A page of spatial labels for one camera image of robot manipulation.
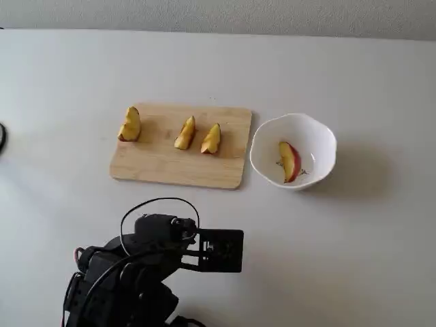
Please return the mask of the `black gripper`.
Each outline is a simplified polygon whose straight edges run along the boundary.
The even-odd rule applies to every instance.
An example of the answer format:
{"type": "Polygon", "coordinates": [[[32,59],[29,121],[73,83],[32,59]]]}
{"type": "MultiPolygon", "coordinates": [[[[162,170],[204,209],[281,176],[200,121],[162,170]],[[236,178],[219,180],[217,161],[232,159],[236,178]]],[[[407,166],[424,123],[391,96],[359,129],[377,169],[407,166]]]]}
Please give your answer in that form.
{"type": "Polygon", "coordinates": [[[139,243],[182,243],[196,237],[198,228],[193,219],[173,215],[150,214],[138,218],[133,238],[139,243]]]}

